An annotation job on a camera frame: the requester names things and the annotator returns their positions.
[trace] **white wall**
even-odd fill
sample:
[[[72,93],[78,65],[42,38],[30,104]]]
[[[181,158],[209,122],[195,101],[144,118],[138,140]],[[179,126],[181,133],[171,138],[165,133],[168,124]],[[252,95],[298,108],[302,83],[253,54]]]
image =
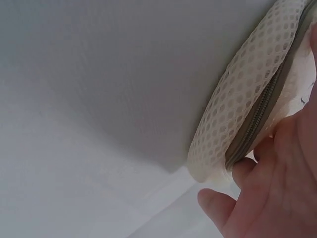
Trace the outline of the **white wall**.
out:
[[[124,238],[177,203],[204,106],[272,2],[0,1],[0,236]]]

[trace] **finger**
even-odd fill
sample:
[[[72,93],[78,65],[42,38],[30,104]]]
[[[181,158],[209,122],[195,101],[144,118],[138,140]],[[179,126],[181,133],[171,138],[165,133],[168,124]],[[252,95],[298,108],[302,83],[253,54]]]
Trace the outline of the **finger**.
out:
[[[315,59],[315,65],[317,65],[317,24],[315,24],[312,27],[311,48],[312,48],[314,59]],[[310,102],[310,104],[313,104],[316,108],[316,106],[317,106],[317,86],[316,86],[316,84],[313,87],[309,102]]]
[[[198,193],[198,203],[222,233],[236,201],[226,194],[205,188]]]
[[[253,154],[256,161],[259,161],[264,156],[273,156],[275,154],[274,139],[266,137],[254,148]]]
[[[246,177],[254,169],[257,163],[250,159],[244,158],[238,163],[235,163],[232,170],[232,177],[238,187],[241,189]]]

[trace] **mesh bag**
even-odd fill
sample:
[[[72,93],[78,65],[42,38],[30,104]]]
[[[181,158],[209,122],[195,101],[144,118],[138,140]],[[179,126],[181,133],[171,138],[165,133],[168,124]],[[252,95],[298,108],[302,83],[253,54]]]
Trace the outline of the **mesh bag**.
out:
[[[187,167],[198,182],[231,180],[231,172],[225,166],[226,151],[251,108],[288,57],[304,10],[312,2],[278,0],[227,66],[188,152]],[[310,85],[315,81],[315,63],[309,44],[311,25],[316,22],[314,8],[310,10],[313,13],[309,27],[293,55],[275,106],[248,151],[281,119],[301,109],[298,98],[309,93]]]

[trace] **white mesh fabric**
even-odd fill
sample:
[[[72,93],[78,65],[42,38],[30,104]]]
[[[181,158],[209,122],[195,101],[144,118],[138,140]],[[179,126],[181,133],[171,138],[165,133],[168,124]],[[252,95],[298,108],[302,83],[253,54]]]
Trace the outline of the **white mesh fabric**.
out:
[[[231,178],[224,167],[225,152],[284,61],[308,2],[278,0],[228,65],[189,149],[187,166],[198,182]]]

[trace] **hand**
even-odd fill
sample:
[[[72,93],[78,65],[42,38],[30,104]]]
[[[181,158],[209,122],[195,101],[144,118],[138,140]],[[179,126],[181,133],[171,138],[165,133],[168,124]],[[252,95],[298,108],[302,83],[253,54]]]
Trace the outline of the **hand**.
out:
[[[317,62],[317,25],[311,48]],[[317,85],[310,101],[280,122],[273,138],[233,168],[237,201],[203,189],[198,202],[225,238],[317,237]]]

